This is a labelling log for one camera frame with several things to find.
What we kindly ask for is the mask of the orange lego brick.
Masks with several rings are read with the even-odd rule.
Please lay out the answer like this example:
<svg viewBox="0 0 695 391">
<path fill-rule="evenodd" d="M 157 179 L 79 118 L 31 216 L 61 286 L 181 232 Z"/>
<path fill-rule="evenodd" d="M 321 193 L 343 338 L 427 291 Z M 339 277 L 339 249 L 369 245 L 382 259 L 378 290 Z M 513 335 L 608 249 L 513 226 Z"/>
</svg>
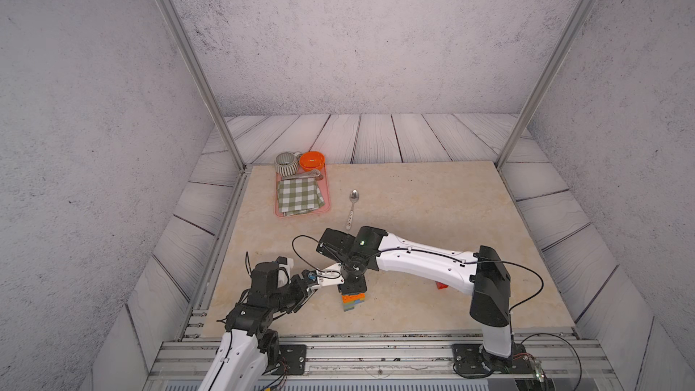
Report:
<svg viewBox="0 0 695 391">
<path fill-rule="evenodd" d="M 344 304 L 357 304 L 361 303 L 365 300 L 366 295 L 365 293 L 360 293 L 360 294 L 354 294 L 354 295 L 343 295 L 342 296 L 342 302 Z"/>
</svg>

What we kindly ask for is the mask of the blue long lego brick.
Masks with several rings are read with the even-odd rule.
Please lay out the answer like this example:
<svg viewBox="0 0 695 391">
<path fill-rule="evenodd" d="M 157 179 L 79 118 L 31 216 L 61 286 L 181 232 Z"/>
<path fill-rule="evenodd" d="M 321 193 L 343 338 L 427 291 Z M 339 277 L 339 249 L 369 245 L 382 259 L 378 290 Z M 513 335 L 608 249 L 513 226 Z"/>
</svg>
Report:
<svg viewBox="0 0 695 391">
<path fill-rule="evenodd" d="M 344 303 L 344 304 L 343 304 L 343 308 L 344 308 L 344 305 L 355 305 L 355 306 L 357 307 L 358 305 L 360 305 L 360 304 L 362 304 L 362 303 L 363 303 L 363 300 L 354 300 L 354 302 L 347 302 L 347 303 Z"/>
</svg>

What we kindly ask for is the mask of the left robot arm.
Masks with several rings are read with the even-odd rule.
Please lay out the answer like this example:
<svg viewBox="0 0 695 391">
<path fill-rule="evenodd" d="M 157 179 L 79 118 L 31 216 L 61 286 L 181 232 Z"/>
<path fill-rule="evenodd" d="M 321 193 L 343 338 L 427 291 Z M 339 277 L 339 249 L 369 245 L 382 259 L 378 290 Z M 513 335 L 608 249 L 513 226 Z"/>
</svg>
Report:
<svg viewBox="0 0 695 391">
<path fill-rule="evenodd" d="M 290 275 L 291 260 L 260 262 L 251 270 L 251 285 L 224 319 L 226 331 L 201 390 L 251 390 L 264 375 L 276 375 L 270 389 L 287 375 L 280 338 L 271 324 L 277 316 L 297 312 L 319 287 L 315 271 Z"/>
</svg>

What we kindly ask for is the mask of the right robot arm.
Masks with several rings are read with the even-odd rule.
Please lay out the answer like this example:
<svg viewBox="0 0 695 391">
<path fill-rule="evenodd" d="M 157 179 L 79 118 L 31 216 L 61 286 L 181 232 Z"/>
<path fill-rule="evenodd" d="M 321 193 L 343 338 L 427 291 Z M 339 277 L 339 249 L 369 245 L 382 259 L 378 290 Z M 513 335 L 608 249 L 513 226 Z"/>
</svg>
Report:
<svg viewBox="0 0 695 391">
<path fill-rule="evenodd" d="M 483 355 L 492 360 L 512 358 L 510 263 L 501 260 L 495 249 L 482 245 L 476 252 L 445 250 L 363 226 L 356 236 L 325 230 L 317 252 L 337 263 L 331 271 L 340 274 L 338 288 L 344 295 L 367 291 L 368 270 L 406 273 L 469 295 L 470 316 L 483 331 Z"/>
</svg>

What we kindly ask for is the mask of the metal spoon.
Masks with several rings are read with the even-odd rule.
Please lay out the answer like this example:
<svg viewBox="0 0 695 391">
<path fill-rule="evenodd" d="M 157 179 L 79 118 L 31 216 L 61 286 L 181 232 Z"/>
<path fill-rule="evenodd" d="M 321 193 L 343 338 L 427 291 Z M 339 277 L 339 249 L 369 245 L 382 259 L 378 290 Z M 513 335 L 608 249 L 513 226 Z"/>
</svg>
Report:
<svg viewBox="0 0 695 391">
<path fill-rule="evenodd" d="M 358 192 L 358 190 L 353 189 L 349 194 L 350 210 L 349 210 L 349 215 L 347 217 L 347 223 L 346 223 L 346 229 L 348 231 L 351 230 L 352 225 L 353 225 L 355 206 L 356 206 L 356 203 L 358 202 L 358 200 L 359 200 L 359 192 Z"/>
</svg>

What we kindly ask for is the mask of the green checkered cloth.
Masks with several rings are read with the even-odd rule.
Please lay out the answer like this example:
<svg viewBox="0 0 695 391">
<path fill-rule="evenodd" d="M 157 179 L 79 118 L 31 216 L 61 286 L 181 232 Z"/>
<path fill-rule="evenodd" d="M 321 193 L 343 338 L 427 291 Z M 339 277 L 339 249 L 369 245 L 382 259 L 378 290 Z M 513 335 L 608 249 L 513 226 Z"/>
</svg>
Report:
<svg viewBox="0 0 695 391">
<path fill-rule="evenodd" d="M 325 200 L 315 179 L 280 181 L 277 185 L 278 212 L 283 216 L 304 215 L 325 206 Z"/>
</svg>

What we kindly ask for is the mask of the pink tray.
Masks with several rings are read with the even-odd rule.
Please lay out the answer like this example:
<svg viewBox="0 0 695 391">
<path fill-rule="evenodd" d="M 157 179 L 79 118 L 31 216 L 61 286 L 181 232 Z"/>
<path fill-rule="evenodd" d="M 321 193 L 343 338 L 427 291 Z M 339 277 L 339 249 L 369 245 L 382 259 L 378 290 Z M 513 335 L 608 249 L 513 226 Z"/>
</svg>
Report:
<svg viewBox="0 0 695 391">
<path fill-rule="evenodd" d="M 320 170 L 318 178 L 283 179 L 275 174 L 275 215 L 322 214 L 330 210 L 328 175 L 326 168 Z"/>
</svg>

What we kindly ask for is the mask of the metal utensil on tray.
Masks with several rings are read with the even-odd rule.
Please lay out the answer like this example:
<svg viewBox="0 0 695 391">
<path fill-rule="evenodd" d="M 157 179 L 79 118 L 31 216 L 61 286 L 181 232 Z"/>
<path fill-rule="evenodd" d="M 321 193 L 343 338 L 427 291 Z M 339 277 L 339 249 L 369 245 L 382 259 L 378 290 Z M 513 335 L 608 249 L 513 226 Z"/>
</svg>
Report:
<svg viewBox="0 0 695 391">
<path fill-rule="evenodd" d="M 323 174 L 320 170 L 318 169 L 313 169 L 308 172 L 303 172 L 287 177 L 283 177 L 282 181 L 287 181 L 287 180 L 294 180 L 294 179 L 316 179 L 319 181 L 320 179 L 323 179 Z"/>
</svg>

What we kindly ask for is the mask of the striped grey mug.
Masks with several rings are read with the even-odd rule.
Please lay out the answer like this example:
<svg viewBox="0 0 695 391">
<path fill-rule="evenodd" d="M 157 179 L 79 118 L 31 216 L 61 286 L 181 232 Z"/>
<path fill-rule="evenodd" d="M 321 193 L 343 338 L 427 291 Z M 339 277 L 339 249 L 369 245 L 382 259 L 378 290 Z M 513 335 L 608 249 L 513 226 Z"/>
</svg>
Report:
<svg viewBox="0 0 695 391">
<path fill-rule="evenodd" d="M 298 173 L 300 168 L 301 152 L 285 151 L 279 154 L 274 161 L 275 172 L 281 177 L 291 177 Z"/>
</svg>

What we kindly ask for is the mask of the orange bowl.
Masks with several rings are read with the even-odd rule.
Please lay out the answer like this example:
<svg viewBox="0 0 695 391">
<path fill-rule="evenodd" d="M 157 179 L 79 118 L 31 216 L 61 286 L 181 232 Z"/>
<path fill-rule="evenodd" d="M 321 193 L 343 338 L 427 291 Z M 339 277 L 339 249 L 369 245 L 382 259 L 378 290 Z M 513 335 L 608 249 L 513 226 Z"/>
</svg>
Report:
<svg viewBox="0 0 695 391">
<path fill-rule="evenodd" d="M 309 151 L 302 154 L 299 158 L 300 167 L 309 172 L 311 170 L 322 170 L 326 163 L 325 156 L 318 151 Z"/>
</svg>

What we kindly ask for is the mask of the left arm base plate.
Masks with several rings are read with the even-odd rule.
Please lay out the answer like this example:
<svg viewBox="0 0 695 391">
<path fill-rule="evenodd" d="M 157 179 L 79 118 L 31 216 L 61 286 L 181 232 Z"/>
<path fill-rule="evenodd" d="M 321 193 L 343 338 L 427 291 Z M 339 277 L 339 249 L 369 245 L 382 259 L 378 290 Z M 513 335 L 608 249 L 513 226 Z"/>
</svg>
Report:
<svg viewBox="0 0 695 391">
<path fill-rule="evenodd" d="M 266 352 L 267 375 L 302 376 L 305 372 L 308 348 L 303 344 L 275 344 Z"/>
</svg>

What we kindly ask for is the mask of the aluminium front rail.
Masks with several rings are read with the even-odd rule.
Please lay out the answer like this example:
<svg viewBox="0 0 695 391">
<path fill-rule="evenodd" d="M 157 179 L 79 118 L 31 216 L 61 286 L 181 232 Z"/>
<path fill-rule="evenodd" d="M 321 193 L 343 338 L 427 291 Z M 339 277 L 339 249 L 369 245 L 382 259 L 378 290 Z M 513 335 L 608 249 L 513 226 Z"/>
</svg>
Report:
<svg viewBox="0 0 695 391">
<path fill-rule="evenodd" d="M 579 340 L 565 329 L 523 329 L 513 341 L 539 361 L 554 384 L 567 378 L 575 389 L 622 387 L 596 340 Z M 445 379 L 456 376 L 452 345 L 483 345 L 483 336 L 464 331 L 292 336 L 280 344 L 307 346 L 305 372 L 292 376 L 299 379 Z M 145 389 L 162 390 L 175 381 L 199 384 L 219 345 L 215 339 L 163 343 Z"/>
</svg>

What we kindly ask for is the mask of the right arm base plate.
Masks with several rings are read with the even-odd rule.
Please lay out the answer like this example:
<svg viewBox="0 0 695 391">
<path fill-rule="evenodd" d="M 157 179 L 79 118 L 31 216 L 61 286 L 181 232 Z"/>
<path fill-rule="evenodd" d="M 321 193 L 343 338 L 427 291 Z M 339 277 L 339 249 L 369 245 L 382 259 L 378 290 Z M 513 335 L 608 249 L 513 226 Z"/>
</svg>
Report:
<svg viewBox="0 0 695 391">
<path fill-rule="evenodd" d="M 481 344 L 454 344 L 452 357 L 454 372 L 465 378 L 488 378 L 494 374 L 532 374 L 536 371 L 531 356 L 518 343 L 512 343 L 511 354 L 507 358 L 486 352 Z"/>
</svg>

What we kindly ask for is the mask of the left aluminium frame post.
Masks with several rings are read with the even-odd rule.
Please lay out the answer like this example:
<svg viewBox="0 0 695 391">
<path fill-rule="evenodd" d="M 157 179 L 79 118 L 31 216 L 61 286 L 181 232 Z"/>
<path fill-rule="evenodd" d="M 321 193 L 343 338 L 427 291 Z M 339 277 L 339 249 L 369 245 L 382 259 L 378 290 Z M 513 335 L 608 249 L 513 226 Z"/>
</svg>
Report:
<svg viewBox="0 0 695 391">
<path fill-rule="evenodd" d="M 230 153 L 235 166 L 240 170 L 246 170 L 246 164 L 233 140 L 231 131 L 222 115 L 219 104 L 215 99 L 212 87 L 206 78 L 202 65 L 195 54 L 192 43 L 189 40 L 186 29 L 178 15 L 176 6 L 172 0 L 155 0 L 161 12 L 170 34 L 173 36 L 186 68 L 194 80 L 195 86 L 202 98 L 206 109 L 211 116 L 216 129 L 220 132 L 222 142 Z"/>
</svg>

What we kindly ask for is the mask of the aluminium frame post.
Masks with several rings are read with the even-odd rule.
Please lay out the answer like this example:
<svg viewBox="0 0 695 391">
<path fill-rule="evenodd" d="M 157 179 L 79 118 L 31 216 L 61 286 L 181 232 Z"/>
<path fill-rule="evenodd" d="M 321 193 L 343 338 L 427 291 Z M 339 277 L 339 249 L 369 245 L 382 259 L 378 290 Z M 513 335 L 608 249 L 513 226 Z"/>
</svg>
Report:
<svg viewBox="0 0 695 391">
<path fill-rule="evenodd" d="M 511 154 L 521 140 L 523 131 L 526 130 L 534 114 L 538 110 L 539 105 L 541 105 L 553 80 L 568 56 L 575 39 L 580 33 L 584 23 L 586 23 L 586 20 L 588 20 L 596 2 L 597 0 L 577 1 L 577 5 L 570 14 L 539 79 L 537 79 L 534 84 L 530 95 L 526 99 L 517 117 L 517 121 L 510 130 L 510 136 L 508 136 L 499 157 L 495 161 L 495 166 L 499 172 L 501 172 L 504 165 L 510 161 Z"/>
<path fill-rule="evenodd" d="M 235 166 L 240 170 L 246 170 L 246 164 L 233 140 L 231 131 L 222 115 L 219 104 L 215 99 L 212 87 L 206 78 L 202 65 L 195 54 L 192 43 L 189 40 L 186 29 L 178 15 L 176 6 L 172 0 L 155 0 L 161 12 L 170 34 L 173 36 L 186 68 L 194 80 L 195 86 L 202 98 L 206 109 L 211 116 L 216 129 L 220 132 L 222 142 L 230 153 Z"/>
</svg>

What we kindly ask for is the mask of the right aluminium frame post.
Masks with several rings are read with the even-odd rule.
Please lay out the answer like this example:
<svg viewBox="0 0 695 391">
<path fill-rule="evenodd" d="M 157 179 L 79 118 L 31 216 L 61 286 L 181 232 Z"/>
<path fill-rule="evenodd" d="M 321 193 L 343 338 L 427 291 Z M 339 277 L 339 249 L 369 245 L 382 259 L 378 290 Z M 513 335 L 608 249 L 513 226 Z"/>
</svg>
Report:
<svg viewBox="0 0 695 391">
<path fill-rule="evenodd" d="M 553 80 L 568 56 L 575 39 L 580 33 L 584 23 L 586 23 L 586 20 L 588 20 L 596 2 L 597 0 L 577 1 L 577 5 L 570 14 L 539 79 L 537 79 L 534 84 L 530 95 L 526 99 L 517 117 L 517 121 L 510 130 L 510 136 L 508 136 L 499 157 L 495 161 L 495 166 L 499 172 L 501 172 L 504 165 L 510 161 L 511 154 L 521 140 L 523 131 L 526 130 L 534 114 L 538 110 L 539 105 L 541 105 Z"/>
</svg>

